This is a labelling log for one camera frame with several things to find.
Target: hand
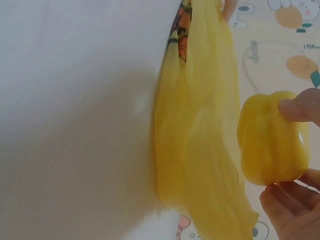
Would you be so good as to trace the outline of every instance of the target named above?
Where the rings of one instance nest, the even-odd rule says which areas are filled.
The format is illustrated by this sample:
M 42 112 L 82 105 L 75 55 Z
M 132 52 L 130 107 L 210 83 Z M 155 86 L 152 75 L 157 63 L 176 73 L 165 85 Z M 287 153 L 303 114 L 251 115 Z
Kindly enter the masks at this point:
M 293 122 L 320 126 L 320 90 L 310 88 L 293 100 L 279 103 L 280 114 Z M 301 182 L 320 191 L 320 171 L 309 169 Z M 295 182 L 270 185 L 260 195 L 261 205 L 279 240 L 320 239 L 320 194 Z

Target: finger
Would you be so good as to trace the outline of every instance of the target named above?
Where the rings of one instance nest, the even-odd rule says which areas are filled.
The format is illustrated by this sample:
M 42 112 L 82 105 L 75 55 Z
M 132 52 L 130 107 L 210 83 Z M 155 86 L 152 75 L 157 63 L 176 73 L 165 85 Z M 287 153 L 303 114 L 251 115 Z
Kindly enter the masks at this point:
M 320 89 L 309 88 L 294 99 L 279 102 L 278 110 L 292 122 L 314 122 L 320 127 Z
M 299 181 L 320 191 L 320 170 L 308 169 Z
M 276 232 L 280 234 L 286 224 L 294 218 L 294 215 L 275 197 L 274 187 L 271 185 L 265 188 L 260 195 L 260 202 Z
M 308 212 L 308 210 L 300 203 L 294 201 L 288 195 L 286 195 L 277 185 L 271 189 L 273 195 L 279 200 L 279 202 L 287 208 L 295 217 L 301 216 Z
M 295 182 L 280 182 L 277 185 L 288 196 L 310 210 L 320 203 L 320 194 Z

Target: yellow bell pepper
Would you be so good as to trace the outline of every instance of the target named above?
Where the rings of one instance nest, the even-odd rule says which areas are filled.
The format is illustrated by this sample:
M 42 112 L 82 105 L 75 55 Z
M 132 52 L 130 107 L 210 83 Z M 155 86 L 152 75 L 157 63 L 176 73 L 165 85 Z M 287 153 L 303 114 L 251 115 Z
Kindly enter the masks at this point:
M 256 94 L 244 103 L 237 127 L 241 168 L 259 186 L 298 179 L 309 167 L 307 123 L 290 122 L 278 112 L 278 102 L 293 99 L 290 91 Z

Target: white wall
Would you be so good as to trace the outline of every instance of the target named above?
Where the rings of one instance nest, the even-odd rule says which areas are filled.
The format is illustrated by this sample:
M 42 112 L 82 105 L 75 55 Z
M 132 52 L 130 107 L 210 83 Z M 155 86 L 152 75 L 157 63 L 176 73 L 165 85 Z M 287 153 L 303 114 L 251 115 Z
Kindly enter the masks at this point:
M 174 240 L 150 151 L 180 0 L 0 1 L 0 239 Z

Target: yellow plastic bag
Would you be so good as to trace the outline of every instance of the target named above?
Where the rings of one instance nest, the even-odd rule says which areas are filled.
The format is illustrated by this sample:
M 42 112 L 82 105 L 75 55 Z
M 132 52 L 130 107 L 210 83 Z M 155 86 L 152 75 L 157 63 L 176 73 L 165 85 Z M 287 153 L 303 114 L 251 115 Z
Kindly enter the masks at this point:
M 171 29 L 154 111 L 161 200 L 189 214 L 203 240 L 252 240 L 236 138 L 238 73 L 216 0 L 183 0 Z

